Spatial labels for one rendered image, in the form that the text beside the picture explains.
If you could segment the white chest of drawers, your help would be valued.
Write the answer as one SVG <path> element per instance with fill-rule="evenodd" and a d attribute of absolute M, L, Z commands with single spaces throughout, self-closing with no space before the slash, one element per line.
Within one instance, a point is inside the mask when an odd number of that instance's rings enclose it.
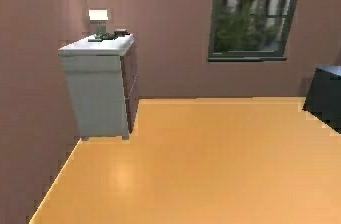
<path fill-rule="evenodd" d="M 132 34 L 96 42 L 92 35 L 58 50 L 79 136 L 127 139 L 138 107 Z"/>

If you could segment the dark framed window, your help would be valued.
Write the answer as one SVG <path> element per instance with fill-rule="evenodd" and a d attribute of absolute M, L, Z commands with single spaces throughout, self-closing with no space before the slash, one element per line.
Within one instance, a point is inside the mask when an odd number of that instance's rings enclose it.
<path fill-rule="evenodd" d="M 286 61 L 297 1 L 212 0 L 207 61 Z"/>

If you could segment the white shade table lamp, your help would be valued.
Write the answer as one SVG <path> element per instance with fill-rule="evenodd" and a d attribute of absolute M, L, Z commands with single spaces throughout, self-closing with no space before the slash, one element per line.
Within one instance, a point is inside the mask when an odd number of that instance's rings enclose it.
<path fill-rule="evenodd" d="M 89 9 L 89 20 L 96 25 L 95 33 L 103 35 L 106 33 L 106 22 L 109 20 L 107 9 Z"/>

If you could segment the black low cabinet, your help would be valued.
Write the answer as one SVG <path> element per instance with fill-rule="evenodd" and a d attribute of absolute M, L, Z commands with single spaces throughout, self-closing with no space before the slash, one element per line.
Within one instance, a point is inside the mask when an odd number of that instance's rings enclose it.
<path fill-rule="evenodd" d="M 316 68 L 303 110 L 341 134 L 341 66 Z"/>

